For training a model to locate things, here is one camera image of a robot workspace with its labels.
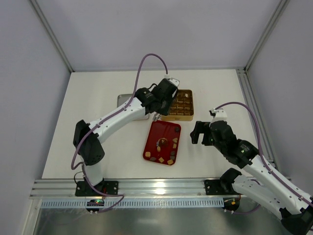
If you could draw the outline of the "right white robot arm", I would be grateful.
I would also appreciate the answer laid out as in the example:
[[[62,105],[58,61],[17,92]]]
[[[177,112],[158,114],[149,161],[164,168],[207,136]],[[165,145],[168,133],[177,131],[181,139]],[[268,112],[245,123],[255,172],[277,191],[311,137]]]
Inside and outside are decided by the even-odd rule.
[[[252,175],[249,180],[230,168],[221,177],[224,189],[244,194],[268,209],[293,235],[306,235],[313,227],[313,197],[276,170],[250,142],[238,139],[225,121],[197,121],[190,137],[197,144],[215,147],[231,164]]]

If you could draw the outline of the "metal tongs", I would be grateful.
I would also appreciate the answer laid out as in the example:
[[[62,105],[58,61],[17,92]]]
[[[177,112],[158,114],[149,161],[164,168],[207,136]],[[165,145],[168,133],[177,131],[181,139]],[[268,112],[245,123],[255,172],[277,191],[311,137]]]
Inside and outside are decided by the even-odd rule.
[[[159,119],[160,119],[160,116],[161,116],[161,114],[155,113],[154,116],[153,116],[153,121],[159,120]]]

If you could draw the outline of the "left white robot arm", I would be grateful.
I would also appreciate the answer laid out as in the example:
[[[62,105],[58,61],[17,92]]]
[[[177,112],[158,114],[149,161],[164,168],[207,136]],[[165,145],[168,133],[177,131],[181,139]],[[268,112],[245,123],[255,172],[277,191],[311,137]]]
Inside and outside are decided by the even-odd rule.
[[[75,126],[73,145],[79,155],[87,186],[99,195],[104,195],[100,185],[104,182],[100,166],[105,156],[102,144],[128,123],[157,113],[169,114],[170,106],[178,94],[180,81],[165,77],[152,90],[136,89],[132,96],[114,111],[90,123],[79,121]]]

